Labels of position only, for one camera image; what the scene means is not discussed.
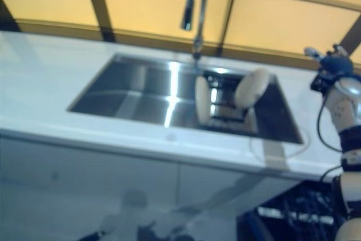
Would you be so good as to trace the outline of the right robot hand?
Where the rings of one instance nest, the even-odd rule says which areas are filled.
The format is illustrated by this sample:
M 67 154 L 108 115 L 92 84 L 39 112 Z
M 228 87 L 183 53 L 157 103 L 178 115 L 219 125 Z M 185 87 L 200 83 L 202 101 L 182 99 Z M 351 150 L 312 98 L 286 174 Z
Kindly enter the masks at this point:
M 349 58 L 349 53 L 340 45 L 333 44 L 333 51 L 322 54 L 313 47 L 305 47 L 304 55 L 319 63 L 319 70 L 331 75 L 351 75 L 354 65 Z

